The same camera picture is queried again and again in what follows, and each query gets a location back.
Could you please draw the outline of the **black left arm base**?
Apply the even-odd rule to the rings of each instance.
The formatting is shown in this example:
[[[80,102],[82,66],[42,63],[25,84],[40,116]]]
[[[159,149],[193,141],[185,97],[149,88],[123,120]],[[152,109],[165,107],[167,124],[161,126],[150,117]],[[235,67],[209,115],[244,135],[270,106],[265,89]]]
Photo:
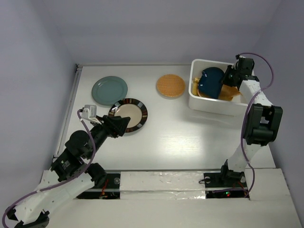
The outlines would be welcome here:
[[[117,200],[120,199],[120,172],[110,172],[101,187],[93,187],[78,195],[80,200]]]

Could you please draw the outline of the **plain orange round plate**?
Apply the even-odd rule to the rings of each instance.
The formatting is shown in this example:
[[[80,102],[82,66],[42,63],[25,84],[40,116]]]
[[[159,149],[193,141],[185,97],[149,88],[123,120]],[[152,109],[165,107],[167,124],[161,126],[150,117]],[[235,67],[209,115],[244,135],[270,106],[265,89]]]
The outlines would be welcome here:
[[[209,96],[205,95],[205,94],[202,93],[200,90],[198,90],[197,93],[198,93],[198,96],[200,96],[200,97],[209,98]]]

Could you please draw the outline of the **black rimmed beige plate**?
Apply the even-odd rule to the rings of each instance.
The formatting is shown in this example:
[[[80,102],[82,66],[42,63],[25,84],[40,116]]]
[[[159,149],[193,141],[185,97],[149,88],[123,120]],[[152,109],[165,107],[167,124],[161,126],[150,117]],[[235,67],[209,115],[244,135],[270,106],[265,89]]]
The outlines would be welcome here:
[[[135,98],[125,98],[117,101],[109,110],[109,116],[129,117],[126,133],[141,129],[148,119],[148,110],[143,102]]]

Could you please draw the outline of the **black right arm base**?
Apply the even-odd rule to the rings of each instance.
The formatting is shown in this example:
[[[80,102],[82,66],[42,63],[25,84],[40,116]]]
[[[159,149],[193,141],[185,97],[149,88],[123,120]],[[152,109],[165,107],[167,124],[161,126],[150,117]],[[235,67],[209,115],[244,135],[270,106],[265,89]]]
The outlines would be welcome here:
[[[248,198],[246,180],[226,178],[220,172],[207,172],[199,180],[205,186],[207,199]]]

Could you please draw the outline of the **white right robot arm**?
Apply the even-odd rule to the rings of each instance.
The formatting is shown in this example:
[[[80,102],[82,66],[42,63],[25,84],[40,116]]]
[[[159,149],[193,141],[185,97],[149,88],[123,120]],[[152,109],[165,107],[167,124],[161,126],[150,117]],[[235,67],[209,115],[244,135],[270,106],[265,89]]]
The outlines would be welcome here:
[[[283,109],[274,106],[253,74],[255,62],[236,56],[235,64],[195,59],[191,64],[189,107],[213,114],[237,116],[244,113],[240,145],[221,166],[206,173],[208,188],[231,188],[245,180],[245,168],[260,148],[276,139]]]

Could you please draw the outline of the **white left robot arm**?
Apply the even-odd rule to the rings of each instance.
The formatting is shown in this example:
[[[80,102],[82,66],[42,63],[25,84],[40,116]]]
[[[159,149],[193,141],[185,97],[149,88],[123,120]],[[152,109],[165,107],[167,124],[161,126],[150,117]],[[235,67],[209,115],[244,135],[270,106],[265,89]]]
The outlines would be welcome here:
[[[107,138],[123,136],[130,117],[97,116],[77,112],[84,130],[75,131],[65,144],[65,149],[48,170],[43,172],[35,190],[9,206],[3,216],[17,222],[17,228],[45,228],[50,215],[63,204],[73,200],[85,190],[104,185],[107,173],[93,159]]]

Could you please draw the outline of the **dark blue shell shaped plate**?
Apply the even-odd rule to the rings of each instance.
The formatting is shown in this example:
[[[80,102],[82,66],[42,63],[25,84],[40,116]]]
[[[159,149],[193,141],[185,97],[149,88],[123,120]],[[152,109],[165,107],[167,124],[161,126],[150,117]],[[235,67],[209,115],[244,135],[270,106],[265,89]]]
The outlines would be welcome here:
[[[222,89],[224,72],[218,67],[208,67],[201,72],[198,83],[200,93],[212,99],[218,99]]]

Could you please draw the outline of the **leaf shaped orange woven tray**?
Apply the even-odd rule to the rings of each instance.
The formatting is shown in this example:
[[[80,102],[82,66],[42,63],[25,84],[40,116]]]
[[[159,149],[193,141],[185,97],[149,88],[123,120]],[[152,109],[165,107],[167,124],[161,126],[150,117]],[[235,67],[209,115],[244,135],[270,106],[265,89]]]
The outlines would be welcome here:
[[[197,80],[198,83],[200,81],[199,78],[197,78],[197,77],[194,78],[193,81],[194,80]],[[227,85],[223,85],[218,99],[224,100],[224,101],[232,101],[232,99],[238,95],[242,95],[242,94],[238,91],[238,89],[236,87],[230,87]]]

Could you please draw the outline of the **round orange woven basket plate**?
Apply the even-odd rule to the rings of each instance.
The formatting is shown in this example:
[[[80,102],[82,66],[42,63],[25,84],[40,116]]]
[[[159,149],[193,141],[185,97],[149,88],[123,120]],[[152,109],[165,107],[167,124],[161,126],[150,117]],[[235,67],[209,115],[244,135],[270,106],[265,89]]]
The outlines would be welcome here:
[[[161,95],[170,98],[181,96],[185,91],[185,87],[185,81],[180,76],[175,74],[163,75],[156,83],[158,92]]]

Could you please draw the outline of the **yellow green woven bamboo tray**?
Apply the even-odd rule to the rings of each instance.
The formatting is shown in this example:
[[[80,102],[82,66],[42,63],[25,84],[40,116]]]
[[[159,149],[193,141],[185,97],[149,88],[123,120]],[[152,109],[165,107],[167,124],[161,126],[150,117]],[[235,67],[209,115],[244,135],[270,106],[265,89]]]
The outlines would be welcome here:
[[[198,81],[197,80],[194,80],[193,81],[193,85],[192,85],[192,94],[194,96],[199,96],[198,95]]]

